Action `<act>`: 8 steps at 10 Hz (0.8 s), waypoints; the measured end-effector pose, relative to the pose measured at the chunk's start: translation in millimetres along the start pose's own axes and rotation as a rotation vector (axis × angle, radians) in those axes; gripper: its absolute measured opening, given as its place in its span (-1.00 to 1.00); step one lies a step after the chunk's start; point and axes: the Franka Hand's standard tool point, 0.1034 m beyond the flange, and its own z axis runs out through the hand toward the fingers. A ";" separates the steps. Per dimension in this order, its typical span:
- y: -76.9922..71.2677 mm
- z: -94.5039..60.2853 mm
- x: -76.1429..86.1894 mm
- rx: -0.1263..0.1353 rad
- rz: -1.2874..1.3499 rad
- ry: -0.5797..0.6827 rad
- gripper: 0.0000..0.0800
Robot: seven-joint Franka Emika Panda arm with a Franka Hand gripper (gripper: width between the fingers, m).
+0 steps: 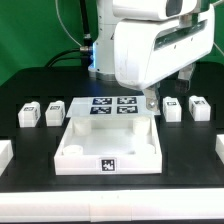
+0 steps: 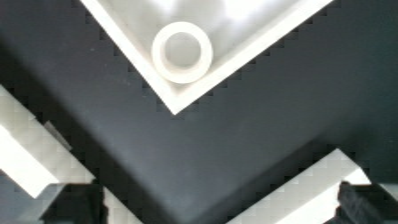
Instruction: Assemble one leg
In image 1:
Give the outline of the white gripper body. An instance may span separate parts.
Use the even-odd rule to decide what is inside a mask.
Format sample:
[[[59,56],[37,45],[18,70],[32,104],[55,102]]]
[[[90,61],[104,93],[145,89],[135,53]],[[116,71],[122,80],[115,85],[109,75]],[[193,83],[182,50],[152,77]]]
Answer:
[[[118,83],[143,90],[210,53],[215,10],[209,3],[115,3]]]

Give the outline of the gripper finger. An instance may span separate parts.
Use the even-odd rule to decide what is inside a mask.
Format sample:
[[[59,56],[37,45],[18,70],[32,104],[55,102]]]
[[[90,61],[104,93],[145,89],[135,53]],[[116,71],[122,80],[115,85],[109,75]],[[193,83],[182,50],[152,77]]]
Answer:
[[[143,91],[146,97],[146,107],[148,110],[157,110],[159,108],[159,85],[155,84]]]
[[[196,65],[194,63],[182,68],[177,76],[175,90],[179,93],[186,93],[190,89],[191,79]]]

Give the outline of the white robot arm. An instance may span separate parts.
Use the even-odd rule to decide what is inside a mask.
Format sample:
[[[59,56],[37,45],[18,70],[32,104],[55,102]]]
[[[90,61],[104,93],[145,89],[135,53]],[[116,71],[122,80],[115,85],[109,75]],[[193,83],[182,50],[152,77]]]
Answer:
[[[189,87],[195,62],[211,52],[215,9],[210,0],[96,0],[98,37],[92,77],[139,90],[159,109],[159,82],[177,72]]]

